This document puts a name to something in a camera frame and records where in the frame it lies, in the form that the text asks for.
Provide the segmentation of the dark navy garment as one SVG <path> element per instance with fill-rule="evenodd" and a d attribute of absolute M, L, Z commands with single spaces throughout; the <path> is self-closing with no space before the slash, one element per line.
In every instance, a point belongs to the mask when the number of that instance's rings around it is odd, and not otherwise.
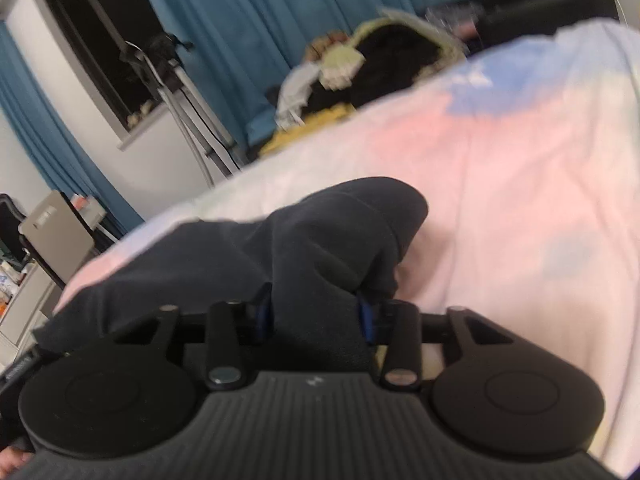
<path fill-rule="evenodd" d="M 271 310 L 274 352 L 292 368 L 365 372 L 360 304 L 392 298 L 396 266 L 427 216 L 423 195 L 384 177 L 344 182 L 253 222 L 154 220 L 87 263 L 35 333 L 74 351 L 163 306 Z"/>

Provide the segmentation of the pile of mixed clothes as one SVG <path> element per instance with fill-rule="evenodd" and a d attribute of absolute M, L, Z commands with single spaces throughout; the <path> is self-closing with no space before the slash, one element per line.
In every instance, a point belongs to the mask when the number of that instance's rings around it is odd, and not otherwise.
<path fill-rule="evenodd" d="M 352 34 L 332 30 L 308 44 L 303 62 L 269 91 L 276 128 L 258 157 L 283 150 L 392 93 L 465 60 L 468 48 L 424 18 L 381 9 Z"/>

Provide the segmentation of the garment steamer stand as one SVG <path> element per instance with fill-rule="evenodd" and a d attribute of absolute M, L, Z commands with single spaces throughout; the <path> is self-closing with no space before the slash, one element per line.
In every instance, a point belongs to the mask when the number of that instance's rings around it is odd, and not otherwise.
<path fill-rule="evenodd" d="M 138 70 L 148 87 L 160 96 L 207 186 L 214 188 L 218 180 L 240 172 L 245 165 L 244 155 L 184 68 L 179 52 L 193 49 L 192 42 L 163 32 L 146 48 L 127 41 L 122 59 Z"/>

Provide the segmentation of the white bed sheet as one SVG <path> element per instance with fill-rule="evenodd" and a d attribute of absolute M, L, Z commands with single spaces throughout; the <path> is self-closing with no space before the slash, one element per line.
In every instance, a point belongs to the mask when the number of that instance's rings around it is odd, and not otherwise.
<path fill-rule="evenodd" d="M 605 397 L 591 452 L 639 463 L 639 34 L 591 20 L 487 50 L 368 105 L 145 222 L 63 292 L 179 223 L 247 221 L 385 176 L 425 197 L 397 276 L 425 312 L 468 307 L 587 372 Z"/>

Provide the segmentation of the clutter on dresser top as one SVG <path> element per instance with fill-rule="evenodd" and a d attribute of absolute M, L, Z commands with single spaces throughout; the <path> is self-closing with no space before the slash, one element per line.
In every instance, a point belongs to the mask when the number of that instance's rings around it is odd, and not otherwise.
<path fill-rule="evenodd" d="M 29 272 L 29 263 L 22 270 L 16 270 L 9 261 L 1 259 L 0 268 L 0 314 L 4 315 L 11 301 Z"/>

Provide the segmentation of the teal curtain left of window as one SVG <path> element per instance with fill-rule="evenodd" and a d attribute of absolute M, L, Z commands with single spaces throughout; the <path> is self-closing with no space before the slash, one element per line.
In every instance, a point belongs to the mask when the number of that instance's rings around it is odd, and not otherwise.
<path fill-rule="evenodd" d="M 50 188 L 93 196 L 106 224 L 123 236 L 142 223 L 58 116 L 6 26 L 1 27 L 1 108 L 18 142 Z"/>

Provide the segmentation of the teal curtain of window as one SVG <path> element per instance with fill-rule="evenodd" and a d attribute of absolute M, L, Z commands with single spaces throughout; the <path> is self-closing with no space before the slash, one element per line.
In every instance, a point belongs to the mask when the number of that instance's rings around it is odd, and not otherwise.
<path fill-rule="evenodd" d="M 150 0 L 166 32 L 192 42 L 186 72 L 242 148 L 274 129 L 267 91 L 284 81 L 307 44 L 351 32 L 378 10 L 408 12 L 454 0 Z"/>
<path fill-rule="evenodd" d="M 1 108 L 18 142 L 50 188 L 93 196 L 106 224 L 123 236 L 142 223 L 58 116 L 6 26 L 1 27 Z"/>

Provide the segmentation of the teal curtain right of window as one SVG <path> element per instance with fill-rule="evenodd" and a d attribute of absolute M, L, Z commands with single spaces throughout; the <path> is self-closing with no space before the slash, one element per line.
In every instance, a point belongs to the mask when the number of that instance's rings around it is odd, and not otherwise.
<path fill-rule="evenodd" d="M 307 44 L 351 32 L 378 10 L 408 12 L 454 0 L 150 0 L 166 32 L 192 42 L 186 72 L 242 148 L 274 129 L 267 91 L 284 81 Z"/>

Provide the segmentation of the dark window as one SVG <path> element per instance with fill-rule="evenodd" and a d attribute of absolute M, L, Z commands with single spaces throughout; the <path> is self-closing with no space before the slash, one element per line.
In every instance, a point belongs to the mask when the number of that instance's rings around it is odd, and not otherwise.
<path fill-rule="evenodd" d="M 127 62 L 128 41 L 144 47 L 162 30 L 149 0 L 44 0 L 96 91 L 130 133 L 160 96 L 139 67 Z"/>

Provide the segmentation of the beige chair with black frame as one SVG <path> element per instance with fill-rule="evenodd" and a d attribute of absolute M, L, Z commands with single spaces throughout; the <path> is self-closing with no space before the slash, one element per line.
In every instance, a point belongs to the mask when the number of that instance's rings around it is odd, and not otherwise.
<path fill-rule="evenodd" d="M 28 252 L 63 289 L 96 249 L 96 239 L 66 195 L 52 191 L 18 227 Z"/>

